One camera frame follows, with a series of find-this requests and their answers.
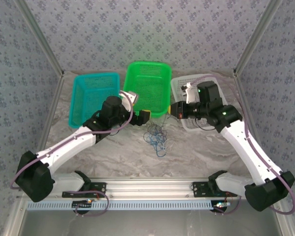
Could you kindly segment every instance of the mesh basket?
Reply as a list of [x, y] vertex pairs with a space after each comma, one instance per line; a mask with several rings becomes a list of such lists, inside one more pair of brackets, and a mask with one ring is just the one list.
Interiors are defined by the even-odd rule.
[[102, 108], [108, 96], [119, 95], [119, 74], [79, 75], [74, 79], [68, 124], [79, 128]]
[[149, 110], [152, 117], [167, 113], [171, 99], [171, 78], [172, 70], [167, 64], [148, 61], [131, 63], [123, 90], [139, 95], [135, 112]]
[[[210, 75], [210, 74], [198, 74], [198, 75], [186, 75], [186, 76], [181, 76], [181, 77], [177, 77], [177, 78], [173, 78], [171, 81], [171, 86], [172, 86], [172, 91], [173, 91], [173, 95], [175, 98], [175, 101], [186, 101], [186, 96], [182, 95], [182, 91], [181, 91], [181, 86], [186, 85], [187, 83], [193, 82], [195, 80], [197, 80], [198, 78], [204, 76], [204, 75]], [[227, 105], [227, 101], [225, 99], [225, 96], [216, 80], [216, 78], [212, 77], [208, 77], [208, 78], [204, 78], [202, 80], [199, 80], [198, 83], [204, 82], [204, 81], [213, 81], [217, 84], [218, 86], [218, 90], [220, 93], [220, 96], [222, 98], [223, 101], [223, 105]], [[192, 91], [195, 94], [196, 97], [196, 101], [199, 102], [199, 94], [198, 94], [198, 90], [197, 90], [197, 84], [195, 84], [192, 87]], [[182, 119], [181, 123], [183, 128], [187, 131], [187, 132], [193, 132], [193, 131], [201, 131], [201, 129], [197, 126], [197, 124], [201, 127], [203, 127], [204, 129], [213, 129], [214, 127], [210, 126], [207, 123], [207, 119], [201, 119], [201, 120], [197, 120], [195, 121], [195, 119]]]

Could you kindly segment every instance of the gray marble surface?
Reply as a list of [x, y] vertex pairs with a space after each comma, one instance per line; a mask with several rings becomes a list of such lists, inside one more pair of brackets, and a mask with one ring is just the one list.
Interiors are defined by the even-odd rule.
[[[125, 71], [117, 72], [120, 74], [122, 88]], [[74, 132], [74, 129], [68, 126], [68, 116], [73, 80], [77, 75], [75, 73], [64, 74], [64, 84], [46, 147]], [[173, 78], [199, 73], [207, 71], [173, 71]], [[227, 80], [229, 85], [235, 88], [234, 79], [229, 77]], [[228, 85], [224, 82], [219, 84], [228, 103], [241, 111]], [[161, 125], [164, 118], [165, 115], [151, 121]], [[249, 175], [233, 147], [216, 131], [187, 133], [180, 121], [170, 117], [165, 120], [164, 129], [167, 130], [167, 138], [175, 140], [175, 145], [166, 156], [159, 158], [153, 147], [143, 140], [147, 128], [147, 125], [128, 125], [117, 135], [108, 136], [83, 150], [62, 165], [57, 172], [70, 173], [80, 170], [89, 177], [207, 177], [216, 171], [227, 170], [236, 175]]]

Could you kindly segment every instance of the patterned wallpaper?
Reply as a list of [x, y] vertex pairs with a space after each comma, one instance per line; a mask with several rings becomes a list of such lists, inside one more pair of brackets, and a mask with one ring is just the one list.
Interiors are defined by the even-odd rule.
[[36, 151], [58, 82], [13, 0], [0, 0], [0, 235], [21, 155]]
[[241, 80], [262, 146], [295, 175], [295, 0], [283, 1]]
[[234, 68], [268, 0], [27, 0], [64, 70]]

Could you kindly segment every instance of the metal frame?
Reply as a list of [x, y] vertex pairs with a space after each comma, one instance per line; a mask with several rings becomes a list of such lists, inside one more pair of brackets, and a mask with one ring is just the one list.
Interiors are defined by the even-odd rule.
[[36, 22], [32, 12], [30, 11], [29, 6], [24, 0], [14, 0], [16, 6], [19, 8], [21, 14], [23, 15], [23, 18], [25, 22], [28, 24], [30, 30], [34, 34], [38, 44], [40, 45], [41, 49], [45, 53], [48, 61], [50, 62], [51, 66], [57, 73], [57, 75], [60, 77], [62, 75], [62, 69], [61, 66], [56, 58], [56, 56], [53, 53], [53, 50], [49, 46], [43, 32], [41, 31], [38, 23]]
[[260, 144], [261, 141], [260, 141], [260, 138], [258, 136], [257, 128], [255, 126], [255, 122], [254, 122], [254, 119], [252, 117], [252, 113], [251, 113], [251, 110], [249, 108], [248, 101], [247, 101], [243, 86], [241, 84], [240, 79], [237, 77], [236, 74], [234, 74], [234, 78], [235, 78], [235, 84], [236, 84], [236, 87], [237, 87], [239, 98], [242, 101], [242, 103], [241, 103], [242, 108], [243, 108], [245, 114], [248, 115], [248, 119], [246, 119], [245, 122], [248, 122], [248, 127], [249, 127], [250, 133], [256, 139], [257, 143]]
[[281, 5], [282, 0], [270, 0], [268, 5], [265, 8], [262, 17], [260, 18], [254, 32], [252, 33], [243, 53], [241, 54], [237, 65], [235, 66], [236, 75], [240, 75], [245, 67], [245, 65], [249, 62], [250, 57], [253, 51], [256, 49], [261, 37], [263, 36], [266, 28], [272, 21], [274, 14], [276, 13], [277, 9]]
[[[207, 181], [206, 178], [92, 178], [92, 181], [106, 182], [106, 194], [113, 203], [143, 202], [159, 203], [160, 200], [169, 202], [195, 203], [206, 200], [223, 200], [224, 198], [201, 198], [193, 197], [191, 183], [194, 181]], [[20, 194], [10, 213], [4, 229], [4, 236], [17, 236], [20, 232], [25, 210], [31, 202], [25, 194]], [[60, 192], [48, 196], [45, 201], [50, 203], [67, 203], [79, 199], [63, 199]], [[282, 200], [274, 205], [275, 208], [287, 211], [288, 205]], [[291, 216], [277, 215], [277, 219], [283, 236], [295, 236], [295, 227]]]

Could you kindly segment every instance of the black mounting bracket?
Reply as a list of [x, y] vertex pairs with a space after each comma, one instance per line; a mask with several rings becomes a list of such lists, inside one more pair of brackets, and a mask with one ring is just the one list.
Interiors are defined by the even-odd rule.
[[[79, 208], [91, 208], [92, 203], [88, 203], [87, 200], [82, 200], [82, 201], [73, 201], [71, 207], [72, 208], [76, 208], [77, 205], [79, 205]], [[86, 213], [88, 213], [89, 210], [77, 210], [77, 213], [80, 215], [84, 215]]]
[[207, 197], [236, 197], [237, 195], [234, 193], [227, 193], [221, 191], [217, 184], [216, 178], [226, 173], [227, 171], [218, 171], [209, 176], [208, 181], [206, 182], [193, 182], [192, 183], [192, 190], [193, 196], [195, 198], [207, 198]]
[[[75, 171], [79, 176], [82, 177], [84, 180], [84, 184], [79, 191], [100, 191], [106, 193], [106, 186], [105, 182], [91, 182], [89, 177], [83, 174], [81, 171]], [[104, 196], [96, 193], [68, 193], [62, 192], [63, 198], [104, 198]]]

